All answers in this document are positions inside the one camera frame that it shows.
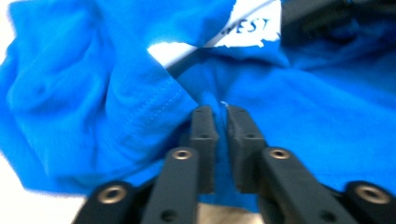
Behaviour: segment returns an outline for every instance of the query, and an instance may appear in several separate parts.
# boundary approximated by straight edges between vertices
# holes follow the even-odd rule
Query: blue fabric
[[[231,1],[32,1],[12,5],[17,38],[0,67],[0,148],[28,189],[88,193],[111,179],[158,174],[198,105],[220,135],[216,195],[204,202],[257,211],[238,194],[225,107],[246,108],[271,146],[292,150],[332,188],[367,180],[396,193],[396,30],[352,23],[306,46],[204,49],[177,80],[146,49],[202,46]]]

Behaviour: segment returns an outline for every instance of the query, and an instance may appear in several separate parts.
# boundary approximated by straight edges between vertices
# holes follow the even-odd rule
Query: white label
[[[281,8],[279,0],[237,0],[231,23],[221,31],[222,38],[214,47],[264,47],[262,40],[278,40]]]

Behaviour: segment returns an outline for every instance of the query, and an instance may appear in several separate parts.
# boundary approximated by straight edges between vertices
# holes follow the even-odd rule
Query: metal screw
[[[274,157],[275,159],[285,160],[290,157],[290,154],[283,149],[274,149],[270,151],[270,156]]]
[[[118,203],[126,196],[126,189],[123,186],[115,185],[102,190],[98,195],[101,203]]]
[[[177,160],[188,160],[192,156],[192,153],[182,149],[174,152],[172,156]]]
[[[388,194],[372,186],[367,186],[367,185],[357,186],[355,192],[365,201],[370,203],[383,204],[390,202],[390,197],[388,196]]]

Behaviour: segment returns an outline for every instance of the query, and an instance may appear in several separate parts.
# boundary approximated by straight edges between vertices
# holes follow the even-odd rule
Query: black plastic part
[[[262,151],[259,207],[266,224],[357,223],[288,150]]]
[[[190,147],[177,147],[166,155],[143,217],[143,224],[196,223],[198,154]]]
[[[190,147],[199,153],[199,192],[215,190],[215,155],[219,135],[216,132],[212,108],[200,106],[192,112]]]
[[[227,140],[235,185],[242,193],[256,193],[258,158],[267,144],[244,108],[228,105],[227,120]]]
[[[360,23],[396,19],[393,0],[293,0],[282,4],[281,41],[301,45],[330,35],[352,20]]]
[[[79,210],[74,224],[138,224],[149,198],[152,181],[139,189],[111,181],[95,190]]]
[[[198,64],[206,59],[207,57],[205,53],[200,51],[199,49],[196,49],[192,53],[188,54],[186,57],[180,59],[180,61],[170,65],[168,68],[166,68],[166,71],[173,78],[178,78],[193,65]]]
[[[293,0],[282,4],[281,41],[299,45],[352,19],[345,0]]]
[[[396,224],[396,199],[377,185],[364,181],[349,182],[343,202],[359,223]]]

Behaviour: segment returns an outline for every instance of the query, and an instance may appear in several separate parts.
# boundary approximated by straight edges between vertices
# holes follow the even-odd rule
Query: blue t-shirt
[[[257,211],[254,195],[233,185],[224,101],[247,109],[268,144],[293,151],[321,183],[342,190],[366,180],[396,193],[395,22],[352,22],[347,41],[200,49],[205,57],[177,78],[149,55],[160,42],[202,47],[233,4],[12,4],[17,36],[0,67],[0,148],[22,184],[68,193],[113,179],[140,185],[161,171],[191,111],[211,105],[216,194],[202,200]]]

